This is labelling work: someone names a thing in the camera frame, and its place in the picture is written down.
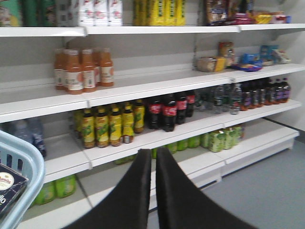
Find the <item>red label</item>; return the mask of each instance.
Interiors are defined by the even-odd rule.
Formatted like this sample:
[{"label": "red label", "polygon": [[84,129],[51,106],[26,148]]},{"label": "red label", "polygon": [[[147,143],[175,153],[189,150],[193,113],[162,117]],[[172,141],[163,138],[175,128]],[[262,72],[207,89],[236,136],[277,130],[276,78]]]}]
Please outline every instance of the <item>red label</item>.
[{"label": "red label", "polygon": [[177,103],[177,109],[178,110],[185,110],[186,109],[186,105],[187,105],[187,101],[176,101]]},{"label": "red label", "polygon": [[194,104],[195,103],[195,95],[188,95],[186,97],[187,103],[188,104]]},{"label": "red label", "polygon": [[176,106],[164,106],[163,107],[163,115],[164,116],[176,116],[177,115],[177,107]]},{"label": "red label", "polygon": [[161,112],[161,104],[149,104],[149,113],[159,114]]}]

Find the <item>blue shopping basket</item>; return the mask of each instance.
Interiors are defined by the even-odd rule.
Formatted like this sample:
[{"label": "blue shopping basket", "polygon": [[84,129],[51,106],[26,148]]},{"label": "blue shopping basket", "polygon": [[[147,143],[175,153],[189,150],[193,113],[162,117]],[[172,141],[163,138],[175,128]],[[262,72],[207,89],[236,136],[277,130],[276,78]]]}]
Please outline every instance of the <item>blue shopping basket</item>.
[{"label": "blue shopping basket", "polygon": [[7,161],[11,162],[12,169],[29,179],[24,192],[0,224],[0,229],[14,229],[42,188],[45,166],[37,148],[3,131],[0,131],[0,158],[2,164],[7,165]]}]

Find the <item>gray floor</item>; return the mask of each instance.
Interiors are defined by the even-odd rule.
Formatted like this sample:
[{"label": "gray floor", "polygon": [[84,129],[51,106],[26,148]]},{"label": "gray floor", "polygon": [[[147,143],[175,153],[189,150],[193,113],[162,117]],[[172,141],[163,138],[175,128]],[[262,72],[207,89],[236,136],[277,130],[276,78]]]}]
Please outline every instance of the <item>gray floor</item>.
[{"label": "gray floor", "polygon": [[[211,199],[259,229],[305,229],[305,144],[295,142],[263,161],[203,190]],[[152,212],[148,229],[158,229]]]}]

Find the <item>bottom shelf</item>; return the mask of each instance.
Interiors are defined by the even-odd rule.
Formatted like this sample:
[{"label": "bottom shelf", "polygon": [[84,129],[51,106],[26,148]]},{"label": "bottom shelf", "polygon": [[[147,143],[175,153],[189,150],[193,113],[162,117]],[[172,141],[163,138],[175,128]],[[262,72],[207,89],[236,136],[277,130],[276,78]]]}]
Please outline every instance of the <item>bottom shelf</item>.
[{"label": "bottom shelf", "polygon": [[[254,120],[246,124],[245,138],[230,150],[219,153],[198,147],[177,152],[174,158],[185,174],[198,186],[220,181],[222,176],[243,168],[293,146],[296,130],[264,120]],[[95,167],[78,174],[86,195],[78,187],[77,192],[64,199],[44,206],[34,206],[24,216],[18,229],[61,228],[96,206],[123,177],[132,162],[115,165],[113,162]],[[156,207],[155,160],[152,160],[152,182],[150,209]]]}]

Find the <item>cola bottle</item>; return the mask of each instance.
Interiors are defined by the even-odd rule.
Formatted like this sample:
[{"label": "cola bottle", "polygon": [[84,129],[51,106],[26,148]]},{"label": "cola bottle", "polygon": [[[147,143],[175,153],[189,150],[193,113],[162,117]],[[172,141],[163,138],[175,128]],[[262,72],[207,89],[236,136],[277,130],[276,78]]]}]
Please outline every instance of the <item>cola bottle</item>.
[{"label": "cola bottle", "polygon": [[177,117],[176,123],[183,124],[185,123],[186,118],[186,107],[187,107],[187,100],[185,92],[177,92],[174,94],[177,106]]}]

